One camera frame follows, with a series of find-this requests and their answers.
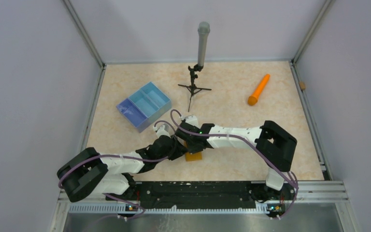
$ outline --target gray microphone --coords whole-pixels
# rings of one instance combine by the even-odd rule
[[[208,33],[210,33],[210,24],[207,22],[200,22],[199,24],[199,56],[198,56],[198,66],[201,68],[204,66],[205,60],[205,49],[207,48],[207,38]]]

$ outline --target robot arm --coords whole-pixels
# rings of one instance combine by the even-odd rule
[[[122,195],[129,191],[130,184],[134,182],[128,173],[152,170],[165,157],[174,160],[186,152],[196,153],[206,148],[227,146],[250,149],[238,138],[221,137],[218,134],[241,136],[251,142],[281,172],[288,172],[291,168],[297,141],[275,122],[265,121],[263,126],[254,128],[225,128],[215,124],[203,124],[199,128],[197,118],[188,116],[182,120],[180,127],[189,132],[212,136],[191,135],[180,129],[176,130],[175,135],[170,136],[169,127],[164,124],[156,131],[158,138],[152,145],[136,151],[101,155],[92,147],[86,148],[57,172],[61,187],[65,189],[71,202],[80,201],[91,194],[105,192]],[[178,138],[187,142],[187,148],[178,141]],[[280,190],[283,183],[284,179],[270,168],[266,185]]]

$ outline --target tripod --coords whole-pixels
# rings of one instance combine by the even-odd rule
[[[198,78],[198,75],[195,74],[195,72],[201,72],[203,66],[199,66],[198,64],[194,65],[194,68],[188,67],[188,70],[190,70],[190,79],[191,79],[191,85],[185,86],[178,84],[178,86],[186,87],[188,91],[191,93],[190,101],[188,103],[188,111],[190,112],[190,105],[191,105],[191,98],[199,93],[201,90],[211,90],[210,88],[199,88],[194,84],[194,80]]]

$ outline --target table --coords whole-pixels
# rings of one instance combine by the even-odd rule
[[[323,180],[319,160],[287,61],[206,62],[196,79],[201,91],[191,102],[190,93],[177,84],[190,84],[187,66],[194,63],[107,65],[87,147],[98,152],[121,154],[152,144],[157,138],[152,126],[142,133],[127,121],[116,105],[152,81],[183,115],[196,115],[199,124],[224,127],[257,127],[272,120],[298,141],[291,170],[299,180]],[[254,106],[248,96],[265,74],[271,78]],[[170,112],[160,119],[170,121]],[[236,181],[265,180],[268,166],[254,152],[240,148],[203,151],[203,159],[186,162],[184,157],[165,160],[155,169],[135,174],[138,181]]]

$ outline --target blue bin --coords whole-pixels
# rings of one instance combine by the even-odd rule
[[[171,100],[152,82],[117,105],[119,112],[142,132],[171,109]]]

